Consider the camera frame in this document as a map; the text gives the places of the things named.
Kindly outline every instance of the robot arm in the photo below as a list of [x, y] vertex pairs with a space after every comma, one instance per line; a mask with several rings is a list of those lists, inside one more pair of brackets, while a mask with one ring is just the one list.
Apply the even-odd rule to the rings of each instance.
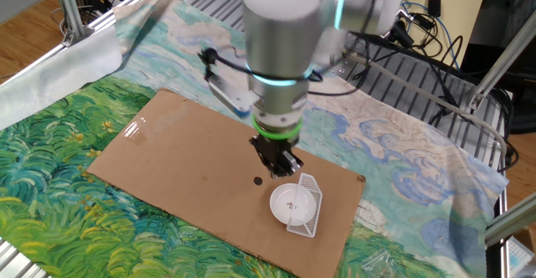
[[[317, 47], [322, 33], [330, 29], [331, 34], [341, 38], [341, 31], [333, 29], [387, 31], [400, 2], [243, 0], [250, 93], [238, 97], [224, 80], [209, 72], [209, 67], [205, 79], [213, 93], [237, 115], [244, 115], [249, 110], [246, 105], [252, 103], [253, 125], [259, 134], [250, 142], [273, 178], [291, 176], [303, 166], [291, 149], [299, 142], [307, 78], [312, 72], [315, 50], [322, 50], [322, 46]], [[322, 36], [320, 45], [332, 45], [330, 39]], [[200, 56], [205, 64], [213, 64], [215, 60], [206, 52]]]

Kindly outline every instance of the painted tablecloth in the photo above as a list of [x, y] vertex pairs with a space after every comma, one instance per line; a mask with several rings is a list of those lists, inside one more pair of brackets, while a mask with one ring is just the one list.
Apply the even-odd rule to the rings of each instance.
[[[0, 131], [0, 236], [53, 277], [288, 276], [85, 171], [161, 87], [235, 118], [210, 93], [197, 52], [243, 53], [242, 33], [178, 0], [115, 14], [122, 67]], [[245, 87], [244, 75], [217, 70]], [[379, 250], [396, 276], [485, 276], [483, 233], [505, 178], [361, 92], [312, 96], [303, 118], [301, 149], [367, 178], [337, 276], [366, 277], [361, 264]]]

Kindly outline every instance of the hole in cardboard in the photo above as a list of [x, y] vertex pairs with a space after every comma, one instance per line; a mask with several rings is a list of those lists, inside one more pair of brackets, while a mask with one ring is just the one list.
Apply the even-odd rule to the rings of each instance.
[[257, 186], [262, 185], [262, 178], [255, 177], [255, 178], [253, 179], [253, 183], [255, 183], [255, 185], [257, 185]]

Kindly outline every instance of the brown cardboard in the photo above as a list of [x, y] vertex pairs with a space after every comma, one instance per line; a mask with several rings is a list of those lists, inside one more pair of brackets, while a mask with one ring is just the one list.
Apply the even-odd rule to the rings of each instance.
[[364, 178], [295, 149], [323, 199], [313, 239], [287, 232], [270, 211], [270, 195], [282, 183], [297, 183], [301, 172], [273, 181], [249, 144], [255, 134], [160, 90], [88, 172], [295, 275], [333, 277]]

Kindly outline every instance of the white bowl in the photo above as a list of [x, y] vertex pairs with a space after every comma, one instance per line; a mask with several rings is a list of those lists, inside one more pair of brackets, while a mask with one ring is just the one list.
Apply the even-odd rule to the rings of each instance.
[[292, 207], [295, 209], [292, 218], [308, 223], [315, 215], [317, 202], [311, 192], [303, 186], [300, 187], [300, 195], [296, 197], [298, 184], [282, 184], [270, 196], [270, 209], [277, 220], [283, 224], [289, 224]]

